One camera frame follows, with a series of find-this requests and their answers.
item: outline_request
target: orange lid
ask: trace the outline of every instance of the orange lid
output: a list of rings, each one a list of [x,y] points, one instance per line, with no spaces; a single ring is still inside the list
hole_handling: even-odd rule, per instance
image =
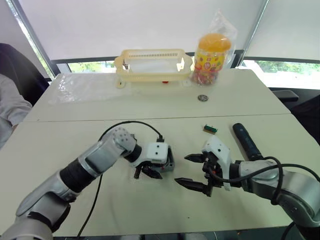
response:
[[[198,47],[206,52],[222,53],[231,48],[231,41],[223,34],[208,33],[200,39]]]

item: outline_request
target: plastic jar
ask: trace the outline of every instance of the plastic jar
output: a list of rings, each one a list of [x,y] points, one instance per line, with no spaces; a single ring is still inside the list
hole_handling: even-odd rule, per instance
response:
[[[223,68],[231,41],[220,33],[203,36],[194,55],[192,81],[200,85],[213,84]]]

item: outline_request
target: white roller blind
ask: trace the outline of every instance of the white roller blind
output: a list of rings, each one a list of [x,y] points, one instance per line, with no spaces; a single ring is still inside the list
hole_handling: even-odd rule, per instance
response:
[[[124,49],[194,52],[215,11],[241,49],[263,0],[19,0],[51,60],[118,56]]]
[[[320,0],[270,0],[247,57],[320,59]]]

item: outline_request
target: black cable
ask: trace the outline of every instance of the black cable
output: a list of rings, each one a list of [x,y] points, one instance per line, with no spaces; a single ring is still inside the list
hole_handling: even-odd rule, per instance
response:
[[[313,170],[311,170],[310,168],[308,168],[306,166],[299,165],[299,164],[294,164],[294,163],[284,163],[284,164],[281,164],[281,166],[283,168],[291,167],[291,168],[299,168],[299,169],[306,170],[309,173],[311,173],[318,182],[320,182],[320,177]],[[254,172],[252,172],[252,173],[250,173],[248,175],[237,177],[237,178],[233,178],[233,179],[221,178],[221,177],[217,176],[216,174],[213,174],[210,171],[209,171],[209,174],[210,174],[211,177],[213,177],[217,181],[224,182],[224,183],[230,183],[230,184],[236,184],[236,183],[239,183],[239,182],[241,182],[243,180],[250,179],[250,178],[252,178],[252,177],[254,177],[254,176],[258,175],[258,174],[261,174],[261,173],[264,173],[264,172],[266,172],[268,170],[276,169],[276,168],[278,168],[278,165],[267,166],[265,168],[262,168],[262,169],[259,169],[257,171],[254,171]]]
[[[86,217],[82,227],[80,228],[80,231],[78,232],[78,235],[76,236],[76,239],[79,240],[80,239],[80,235],[82,234],[83,230],[85,229],[90,217],[91,217],[91,214],[93,213],[94,211],[94,208],[96,206],[96,202],[97,202],[97,199],[98,199],[98,195],[99,195],[99,191],[100,191],[100,186],[101,186],[101,182],[102,182],[102,176],[103,174],[100,175],[100,179],[99,179],[99,184],[98,184],[98,188],[96,189],[96,193],[95,193],[95,197],[94,197],[94,200],[93,200],[93,204],[92,204],[92,207],[90,209],[90,212],[88,214],[88,216]]]
[[[147,123],[145,123],[145,122],[143,122],[143,121],[134,121],[134,120],[132,120],[132,121],[122,121],[122,122],[118,122],[117,124],[112,125],[111,127],[109,127],[107,130],[105,130],[105,131],[102,133],[102,135],[101,135],[100,138],[99,138],[99,141],[103,138],[103,136],[104,136],[107,132],[109,132],[111,129],[115,128],[116,126],[119,126],[119,125],[122,125],[122,124],[131,124],[131,123],[146,125],[146,126],[148,126],[149,128],[151,128],[153,131],[155,131],[155,132],[159,135],[159,140],[163,140],[163,139],[164,139],[164,137],[161,135],[161,133],[160,133],[157,129],[155,129],[153,126],[151,126],[151,125],[149,125],[149,124],[147,124]],[[93,204],[92,204],[92,207],[91,207],[91,209],[90,209],[90,212],[89,212],[88,216],[86,217],[86,219],[85,219],[85,221],[84,221],[84,223],[83,223],[83,225],[82,225],[82,227],[81,227],[78,235],[76,236],[76,239],[77,239],[77,240],[80,239],[80,235],[81,235],[81,233],[83,232],[83,230],[85,229],[85,227],[86,227],[86,225],[87,225],[87,223],[88,223],[88,221],[89,221],[89,219],[90,219],[90,217],[91,217],[91,214],[93,213],[94,208],[95,208],[95,206],[96,206],[96,202],[97,202],[97,199],[98,199],[98,195],[99,195],[99,191],[100,191],[100,186],[101,186],[101,182],[102,182],[102,176],[103,176],[103,174],[101,174],[101,176],[100,176],[99,184],[98,184],[98,187],[97,187],[97,190],[96,190],[96,193],[95,193],[95,197],[94,197]]]
[[[282,236],[281,236],[281,240],[286,240],[286,237],[289,233],[289,231],[292,229],[292,227],[296,225],[295,222],[293,221],[292,223],[290,223],[284,230],[284,232],[282,233]]]
[[[275,191],[274,191],[272,198],[271,198],[271,204],[278,205],[277,198],[281,192],[282,183],[284,182],[284,170],[281,166],[281,162],[277,158],[275,158],[274,156],[267,156],[267,157],[263,158],[263,160],[268,160],[268,159],[274,160],[278,166],[278,169],[279,169],[278,184],[277,184]]]
[[[219,176],[217,176],[216,174],[213,173],[213,169],[209,167],[209,174],[211,177],[213,177],[214,179],[220,181],[220,182],[225,182],[225,183],[238,183],[238,182],[241,182],[243,180],[247,180],[247,179],[250,179],[258,174],[261,174],[261,173],[264,173],[270,169],[275,169],[275,168],[279,168],[279,179],[278,179],[278,184],[276,186],[276,189],[273,193],[273,196],[271,198],[271,204],[272,205],[277,205],[277,197],[281,191],[281,188],[282,188],[282,183],[283,183],[283,180],[284,180],[284,170],[282,168],[282,165],[280,163],[280,161],[273,157],[273,156],[267,156],[267,157],[264,157],[263,160],[267,160],[267,159],[272,159],[276,162],[276,166],[268,166],[268,167],[265,167],[265,168],[262,168],[262,169],[259,169],[258,171],[254,171],[248,175],[245,175],[245,176],[242,176],[242,177],[238,177],[238,178],[233,178],[233,179],[224,179],[224,178],[221,178]]]
[[[134,120],[130,120],[130,121],[122,121],[122,122],[118,122],[117,124],[115,125],[112,125],[111,127],[109,127],[107,130],[105,130],[101,137],[99,138],[99,141],[102,139],[102,137],[107,133],[109,132],[111,129],[115,128],[116,126],[119,126],[119,125],[122,125],[122,124],[132,124],[132,123],[136,123],[136,124],[143,124],[143,125],[146,125],[148,126],[149,128],[151,128],[153,131],[155,131],[158,135],[159,135],[159,139],[163,139],[163,136],[161,135],[161,133],[155,129],[153,126],[149,125],[148,123],[145,123],[143,121],[134,121]]]

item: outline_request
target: floor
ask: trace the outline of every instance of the floor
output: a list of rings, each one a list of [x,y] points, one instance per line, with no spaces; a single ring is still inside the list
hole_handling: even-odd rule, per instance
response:
[[[203,232],[208,240],[280,240],[284,227],[259,228],[239,231]],[[54,240],[74,240],[74,237],[55,237]],[[81,240],[120,240],[120,236],[92,236],[81,237]],[[151,234],[146,235],[145,240],[183,240],[178,234]],[[302,240],[296,228],[291,229],[286,240]]]

